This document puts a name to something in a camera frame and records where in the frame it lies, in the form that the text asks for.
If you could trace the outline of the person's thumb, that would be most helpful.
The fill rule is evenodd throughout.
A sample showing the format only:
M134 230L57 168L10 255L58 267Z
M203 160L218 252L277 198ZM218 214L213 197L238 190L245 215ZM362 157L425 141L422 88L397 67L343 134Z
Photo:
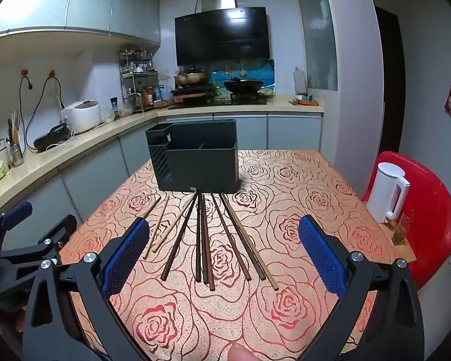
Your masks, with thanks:
M228 361L257 361L257 357L245 347L233 343L228 351Z

